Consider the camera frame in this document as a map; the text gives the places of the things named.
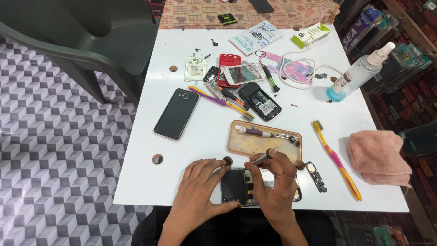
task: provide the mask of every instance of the plastic chair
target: plastic chair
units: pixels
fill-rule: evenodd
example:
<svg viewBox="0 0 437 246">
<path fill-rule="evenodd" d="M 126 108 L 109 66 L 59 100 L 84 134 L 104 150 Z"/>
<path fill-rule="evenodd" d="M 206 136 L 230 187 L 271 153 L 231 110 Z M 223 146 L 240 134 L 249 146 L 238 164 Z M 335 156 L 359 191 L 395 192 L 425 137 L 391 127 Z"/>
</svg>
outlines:
<svg viewBox="0 0 437 246">
<path fill-rule="evenodd" d="M 138 105 L 158 31 L 147 0 L 2 0 L 0 34 L 47 55 L 101 103 L 94 71 Z"/>
</svg>

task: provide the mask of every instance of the cardboard box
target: cardboard box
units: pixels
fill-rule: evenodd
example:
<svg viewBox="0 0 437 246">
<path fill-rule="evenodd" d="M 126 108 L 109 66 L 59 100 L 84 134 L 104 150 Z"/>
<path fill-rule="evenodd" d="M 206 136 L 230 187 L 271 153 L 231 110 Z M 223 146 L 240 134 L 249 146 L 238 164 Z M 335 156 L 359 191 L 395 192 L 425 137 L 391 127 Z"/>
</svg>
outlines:
<svg viewBox="0 0 437 246">
<path fill-rule="evenodd" d="M 331 30 L 329 30 L 322 23 L 317 23 L 315 25 L 310 26 L 307 29 L 302 29 L 297 34 L 293 35 L 291 40 L 299 46 L 299 48 L 303 49 L 308 45 L 326 37 Z"/>
</svg>

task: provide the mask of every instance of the toothbrush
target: toothbrush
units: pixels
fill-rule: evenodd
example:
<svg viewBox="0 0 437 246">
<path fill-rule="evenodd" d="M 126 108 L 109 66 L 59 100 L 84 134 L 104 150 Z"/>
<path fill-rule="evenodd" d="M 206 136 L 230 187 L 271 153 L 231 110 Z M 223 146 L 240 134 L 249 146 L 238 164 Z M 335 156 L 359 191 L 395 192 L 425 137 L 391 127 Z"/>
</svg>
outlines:
<svg viewBox="0 0 437 246">
<path fill-rule="evenodd" d="M 190 86 L 188 86 L 188 89 L 190 89 L 191 91 L 193 91 L 193 92 L 203 96 L 204 98 L 209 99 L 209 100 L 211 100 L 213 102 L 216 102 L 216 103 L 218 103 L 218 104 L 220 104 L 222 106 L 229 106 L 229 107 L 237 109 L 238 111 L 243 113 L 244 118 L 246 118 L 248 121 L 252 121 L 255 118 L 255 116 L 253 116 L 251 113 L 249 113 L 247 111 L 244 111 L 244 110 L 240 109 L 239 107 L 237 107 L 237 106 L 235 106 L 235 105 L 233 105 L 231 103 L 225 102 L 225 101 L 220 100 L 218 98 L 214 98 L 214 97 L 206 94 L 205 92 L 199 90 L 198 88 L 196 88 L 194 86 L 190 85 Z"/>
<path fill-rule="evenodd" d="M 316 132 L 319 134 L 320 139 L 322 140 L 323 144 L 325 145 L 325 148 L 328 151 L 329 155 L 334 160 L 334 162 L 337 164 L 337 166 L 340 168 L 341 174 L 343 175 L 344 180 L 346 181 L 347 186 L 349 187 L 350 191 L 352 192 L 352 194 L 354 195 L 354 197 L 357 200 L 362 201 L 363 198 L 361 197 L 361 194 L 358 191 L 358 188 L 355 186 L 355 183 L 352 181 L 352 179 L 350 178 L 349 174 L 344 169 L 344 166 L 341 163 L 340 158 L 338 158 L 337 153 L 335 153 L 329 147 L 329 145 L 326 143 L 325 139 L 323 138 L 323 135 L 322 135 L 323 126 L 322 126 L 322 124 L 320 124 L 320 122 L 318 120 L 314 120 L 312 122 L 312 126 L 314 127 L 314 130 L 316 130 Z"/>
</svg>

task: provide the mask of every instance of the hand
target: hand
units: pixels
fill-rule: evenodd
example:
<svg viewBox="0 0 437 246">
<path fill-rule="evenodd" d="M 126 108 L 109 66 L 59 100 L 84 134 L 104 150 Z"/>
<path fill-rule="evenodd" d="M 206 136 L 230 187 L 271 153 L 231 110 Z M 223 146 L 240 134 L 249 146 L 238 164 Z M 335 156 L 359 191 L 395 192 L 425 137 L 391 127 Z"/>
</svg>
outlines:
<svg viewBox="0 0 437 246">
<path fill-rule="evenodd" d="M 255 166 L 251 162 L 263 155 L 258 153 L 251 156 L 251 162 L 244 163 L 244 166 L 252 174 L 253 196 L 258 200 L 261 210 L 272 227 L 281 235 L 289 230 L 291 224 L 296 223 L 291 204 L 297 189 L 295 181 L 297 170 L 284 153 L 270 150 L 269 154 L 273 159 L 267 159 Z M 259 167 L 268 169 L 275 175 L 274 188 L 264 185 Z"/>
<path fill-rule="evenodd" d="M 212 204 L 209 200 L 214 188 L 231 169 L 225 165 L 225 161 L 205 159 L 192 162 L 185 169 L 158 245 L 179 245 L 208 219 L 241 207 L 238 201 Z M 211 175 L 216 168 L 220 169 Z"/>
</svg>

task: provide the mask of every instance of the tiled floor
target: tiled floor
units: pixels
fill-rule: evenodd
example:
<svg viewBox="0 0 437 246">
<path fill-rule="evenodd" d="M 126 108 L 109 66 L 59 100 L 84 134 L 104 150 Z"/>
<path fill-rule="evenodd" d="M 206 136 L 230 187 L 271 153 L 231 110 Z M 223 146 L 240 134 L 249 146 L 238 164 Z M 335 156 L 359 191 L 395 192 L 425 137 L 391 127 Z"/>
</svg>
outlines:
<svg viewBox="0 0 437 246">
<path fill-rule="evenodd" d="M 112 203 L 136 109 L 106 75 L 100 104 L 51 61 L 0 37 L 0 243 L 130 245 L 152 206 Z"/>
</svg>

